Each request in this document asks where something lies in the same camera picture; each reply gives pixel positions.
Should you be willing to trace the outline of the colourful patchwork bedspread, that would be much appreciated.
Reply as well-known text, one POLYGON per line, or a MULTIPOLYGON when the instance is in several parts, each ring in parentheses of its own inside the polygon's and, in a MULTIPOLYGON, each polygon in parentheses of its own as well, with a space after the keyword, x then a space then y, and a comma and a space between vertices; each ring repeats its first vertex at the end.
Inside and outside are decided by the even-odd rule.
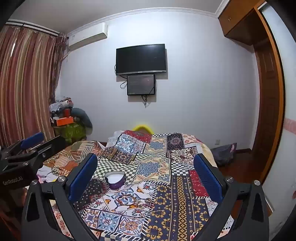
POLYGON ((97 157, 97 169, 74 207, 98 240, 192 240, 217 203, 193 161, 210 149, 194 135, 117 131, 97 157), (126 173, 111 190, 108 172, 126 173))

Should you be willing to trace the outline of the purple heart-shaped jewelry tin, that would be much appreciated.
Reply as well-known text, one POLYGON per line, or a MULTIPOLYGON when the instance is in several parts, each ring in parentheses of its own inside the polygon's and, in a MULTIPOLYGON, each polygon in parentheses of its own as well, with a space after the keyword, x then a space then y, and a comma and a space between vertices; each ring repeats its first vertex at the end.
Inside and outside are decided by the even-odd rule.
POLYGON ((126 173, 121 171, 108 172, 104 177, 111 190, 119 189, 126 182, 126 173))

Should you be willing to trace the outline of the striped brown blanket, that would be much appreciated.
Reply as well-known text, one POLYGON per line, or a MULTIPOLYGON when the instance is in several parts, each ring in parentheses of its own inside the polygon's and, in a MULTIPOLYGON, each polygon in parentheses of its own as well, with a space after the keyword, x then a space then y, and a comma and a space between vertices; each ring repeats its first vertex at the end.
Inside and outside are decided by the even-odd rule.
POLYGON ((98 141, 77 141, 44 161, 43 164, 51 169, 52 174, 67 176, 88 154, 92 153, 99 157, 104 150, 105 146, 98 141))

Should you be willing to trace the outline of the striped red curtain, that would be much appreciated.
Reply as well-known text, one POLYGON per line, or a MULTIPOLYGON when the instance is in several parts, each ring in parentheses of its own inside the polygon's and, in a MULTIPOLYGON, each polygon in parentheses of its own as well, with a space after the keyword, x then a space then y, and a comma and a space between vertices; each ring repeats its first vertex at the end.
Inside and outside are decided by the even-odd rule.
POLYGON ((49 106, 55 100, 66 36, 4 26, 1 30, 1 145, 35 133, 54 137, 49 106))

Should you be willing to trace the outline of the grey-green pillow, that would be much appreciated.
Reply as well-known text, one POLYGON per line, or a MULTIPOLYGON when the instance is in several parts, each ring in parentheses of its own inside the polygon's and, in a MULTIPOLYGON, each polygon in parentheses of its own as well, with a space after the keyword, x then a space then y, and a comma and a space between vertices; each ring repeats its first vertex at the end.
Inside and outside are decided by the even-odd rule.
POLYGON ((80 108, 72 108, 71 110, 71 115, 74 118, 78 118, 79 122, 84 125, 85 129, 86 129, 86 134, 87 135, 91 135, 92 131, 93 131, 93 125, 92 122, 89 118, 89 116, 87 115, 87 113, 80 108))

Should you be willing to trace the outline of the dark bag on floor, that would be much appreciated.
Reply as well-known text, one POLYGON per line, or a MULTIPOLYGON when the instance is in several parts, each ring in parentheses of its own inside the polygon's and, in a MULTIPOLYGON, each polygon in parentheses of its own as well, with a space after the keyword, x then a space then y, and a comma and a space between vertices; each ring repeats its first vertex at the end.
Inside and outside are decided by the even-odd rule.
POLYGON ((227 165, 233 158, 237 143, 224 145, 211 149, 213 158, 217 166, 227 165))

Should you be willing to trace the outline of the wooden wardrobe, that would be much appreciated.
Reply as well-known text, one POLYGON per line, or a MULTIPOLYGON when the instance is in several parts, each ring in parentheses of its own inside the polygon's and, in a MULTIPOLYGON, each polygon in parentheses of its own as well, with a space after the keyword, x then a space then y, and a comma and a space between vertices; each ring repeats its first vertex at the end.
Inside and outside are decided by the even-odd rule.
POLYGON ((266 1, 228 1, 218 19, 225 37, 252 46, 259 78, 259 113, 252 156, 264 182, 275 159, 285 116, 285 82, 280 53, 259 7, 266 1))

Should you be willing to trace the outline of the clutter pile on box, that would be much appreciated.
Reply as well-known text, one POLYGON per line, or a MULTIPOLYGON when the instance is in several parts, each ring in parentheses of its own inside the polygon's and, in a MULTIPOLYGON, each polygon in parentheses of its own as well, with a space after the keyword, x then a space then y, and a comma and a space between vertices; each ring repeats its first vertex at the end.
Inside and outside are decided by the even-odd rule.
POLYGON ((50 118, 65 118, 69 117, 74 103, 70 97, 65 97, 62 100, 57 100, 49 105, 50 118))

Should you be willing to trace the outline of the orange box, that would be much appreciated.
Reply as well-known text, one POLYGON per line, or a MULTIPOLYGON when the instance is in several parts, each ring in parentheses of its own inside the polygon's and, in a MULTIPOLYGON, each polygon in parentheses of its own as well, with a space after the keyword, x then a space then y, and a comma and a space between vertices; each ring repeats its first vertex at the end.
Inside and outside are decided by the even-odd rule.
POLYGON ((54 120, 56 126, 65 126, 71 123, 74 123, 74 118, 72 116, 67 118, 59 118, 54 120))

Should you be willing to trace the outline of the black wall television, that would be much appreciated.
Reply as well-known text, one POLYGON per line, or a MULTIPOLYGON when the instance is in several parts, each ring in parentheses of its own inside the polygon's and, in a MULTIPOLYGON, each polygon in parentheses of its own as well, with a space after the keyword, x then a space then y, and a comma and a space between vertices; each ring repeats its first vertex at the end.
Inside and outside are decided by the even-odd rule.
POLYGON ((166 73, 165 44, 138 45, 116 49, 116 75, 166 73))

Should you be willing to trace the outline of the white wall air conditioner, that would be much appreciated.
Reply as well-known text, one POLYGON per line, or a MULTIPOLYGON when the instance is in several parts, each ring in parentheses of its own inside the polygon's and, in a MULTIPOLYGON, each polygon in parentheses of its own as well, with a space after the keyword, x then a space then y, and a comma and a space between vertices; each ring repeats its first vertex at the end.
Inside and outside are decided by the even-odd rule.
POLYGON ((107 38, 108 26, 106 23, 100 23, 85 28, 69 36, 69 50, 74 51, 91 43, 107 38))

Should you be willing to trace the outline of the yellow round object behind bed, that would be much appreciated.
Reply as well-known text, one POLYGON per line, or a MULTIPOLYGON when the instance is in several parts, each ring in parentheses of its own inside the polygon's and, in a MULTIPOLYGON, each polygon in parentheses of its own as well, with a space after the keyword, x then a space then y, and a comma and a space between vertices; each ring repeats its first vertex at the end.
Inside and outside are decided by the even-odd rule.
POLYGON ((146 133, 149 135, 154 134, 153 130, 148 125, 138 125, 138 126, 135 126, 132 130, 135 132, 146 133))

